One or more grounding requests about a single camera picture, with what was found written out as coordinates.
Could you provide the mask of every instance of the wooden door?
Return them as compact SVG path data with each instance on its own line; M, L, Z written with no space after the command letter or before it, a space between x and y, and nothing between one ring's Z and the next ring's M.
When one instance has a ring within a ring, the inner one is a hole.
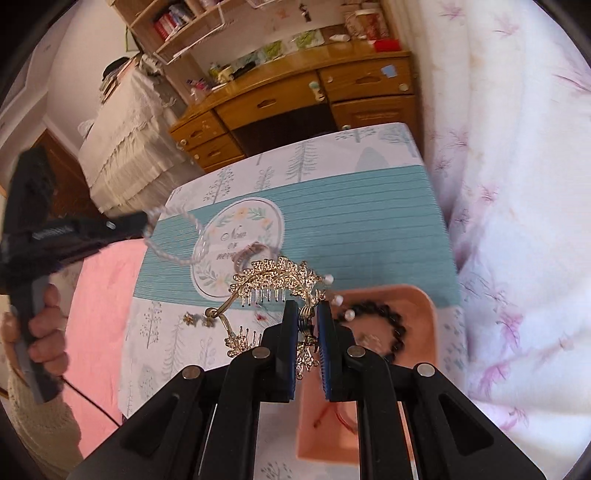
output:
M101 217L102 214L90 198L90 190L80 164L51 132L45 130L34 146L42 146L45 149L51 169L56 175L57 187L50 216Z
M339 130L402 122L408 125L415 143L421 144L415 96L386 96L332 104Z

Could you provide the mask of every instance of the gold hair comb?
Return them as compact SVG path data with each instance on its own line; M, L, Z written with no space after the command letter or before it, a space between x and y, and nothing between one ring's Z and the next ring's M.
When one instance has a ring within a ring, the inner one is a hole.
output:
M285 291L288 290L292 296L301 297L304 300L304 306L300 309L300 317L304 323L311 327L311 321L314 317L314 307L326 298L325 288L316 288L318 283L329 284L332 282L332 276L325 278L314 273L308 268L306 262L299 265L292 262L287 257L278 257L277 260L258 260L252 262L250 268L244 268L241 272L234 275L236 283L230 285L230 297L217 309L208 308L205 310L205 316L208 322L215 321L219 317L228 333L226 346L230 349L228 356L234 357L242 352L250 350L257 346L261 341L261 334L256 338L256 332L253 332L252 339L249 338L248 329L243 333L242 327L238 335L234 333L224 312L230 308L230 305L240 297L242 306L254 303L258 304L265 301L285 301ZM303 339L297 344L296 359L296 377L301 379L303 369L318 365L310 352L310 348L316 347L317 340L310 331L302 331Z

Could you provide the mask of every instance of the book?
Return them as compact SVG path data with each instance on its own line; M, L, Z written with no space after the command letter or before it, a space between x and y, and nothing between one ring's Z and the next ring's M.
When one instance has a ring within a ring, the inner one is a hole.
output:
M185 20L183 20L182 18L180 18L173 11L170 11L170 16L172 17L173 21L177 24L178 27L183 27L183 26L185 26L187 24L187 22L185 22Z
M166 38L168 37L168 32L166 32L166 30L164 29L160 19L154 22L154 28L156 29L156 32L158 32L158 35L160 35L162 40L166 41Z
M102 83L100 84L99 87L99 91L100 92L105 92L107 91L110 86L115 83L117 81L117 76L116 75L107 75L107 77L102 81Z
M170 12L165 13L162 18L164 19L165 22L168 22L168 24L170 25L171 29L174 30L175 28L177 28L179 25L178 23L175 22L173 16L170 14Z
M166 18L166 15L163 15L162 17L160 17L158 19L158 21L162 25L162 28L166 32L166 35L167 36L170 35L173 32L173 30L174 30L174 24L172 23L171 20L169 20L168 18Z
M188 10L183 4L170 5L169 9L172 13L184 20L186 23L189 23L191 20L195 18L193 12Z

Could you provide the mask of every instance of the small blue sticker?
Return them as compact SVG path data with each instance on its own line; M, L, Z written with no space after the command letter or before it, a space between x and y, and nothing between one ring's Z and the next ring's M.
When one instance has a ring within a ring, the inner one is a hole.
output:
M386 75L386 77L388 77L389 79L398 75L398 73L396 72L396 68L394 68L394 65L386 65L385 67L382 67L382 73Z

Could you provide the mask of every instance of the person's hand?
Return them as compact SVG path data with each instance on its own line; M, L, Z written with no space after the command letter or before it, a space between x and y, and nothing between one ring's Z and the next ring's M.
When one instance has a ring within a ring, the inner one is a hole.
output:
M44 294L45 308L29 322L29 330L39 340L29 346L31 360L43 364L47 372L59 377L69 364L66 354L66 336L63 329L66 318L59 308L60 293L55 285L49 285ZM18 320L5 313L0 325L0 337L4 344L6 357L12 368L22 378L14 344L21 337Z

